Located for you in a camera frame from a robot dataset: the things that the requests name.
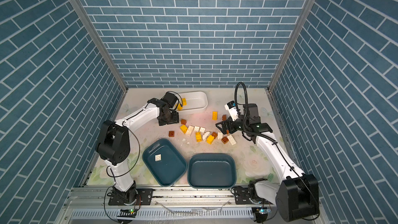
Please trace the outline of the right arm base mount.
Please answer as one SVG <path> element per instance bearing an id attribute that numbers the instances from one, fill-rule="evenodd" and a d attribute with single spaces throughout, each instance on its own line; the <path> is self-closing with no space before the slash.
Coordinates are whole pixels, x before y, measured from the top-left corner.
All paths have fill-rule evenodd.
<path id="1" fill-rule="evenodd" d="M 253 187 L 234 186 L 230 189 L 230 192 L 234 197 L 235 204 L 237 205 L 271 204 L 269 201 L 260 198 Z"/>

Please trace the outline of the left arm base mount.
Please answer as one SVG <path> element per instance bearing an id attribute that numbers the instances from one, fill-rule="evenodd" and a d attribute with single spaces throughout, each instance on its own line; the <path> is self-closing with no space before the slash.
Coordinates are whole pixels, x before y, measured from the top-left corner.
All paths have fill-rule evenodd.
<path id="1" fill-rule="evenodd" d="M 107 193 L 109 197 L 108 204 L 111 206 L 129 206 L 129 205 L 150 205 L 153 196 L 153 189 L 133 189 L 128 192 L 121 192 L 114 187 Z"/>

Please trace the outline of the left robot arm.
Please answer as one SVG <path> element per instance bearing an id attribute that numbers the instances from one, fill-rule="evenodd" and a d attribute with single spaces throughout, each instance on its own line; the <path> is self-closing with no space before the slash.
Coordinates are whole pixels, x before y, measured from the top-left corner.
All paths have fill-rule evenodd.
<path id="1" fill-rule="evenodd" d="M 179 122 L 177 108 L 183 106 L 181 96 L 168 91 L 161 99 L 152 98 L 134 113 L 101 125 L 95 151 L 109 166 L 118 193 L 135 193 L 135 181 L 130 174 L 127 158 L 130 154 L 130 135 L 147 122 L 157 119 L 160 126 Z"/>

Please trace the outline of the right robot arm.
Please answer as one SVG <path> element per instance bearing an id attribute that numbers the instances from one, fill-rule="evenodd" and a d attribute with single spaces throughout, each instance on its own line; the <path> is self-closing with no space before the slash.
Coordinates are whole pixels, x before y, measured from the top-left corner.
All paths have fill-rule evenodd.
<path id="1" fill-rule="evenodd" d="M 246 140 L 256 144 L 272 163 L 280 182 L 275 185 L 266 179 L 250 181 L 248 193 L 251 201 L 268 201 L 276 205 L 286 222 L 318 218 L 319 185 L 316 177 L 306 174 L 281 148 L 271 127 L 261 122 L 257 105 L 245 104 L 240 111 L 238 104 L 231 101 L 225 108 L 230 116 L 217 123 L 217 128 L 223 134 L 240 131 Z"/>

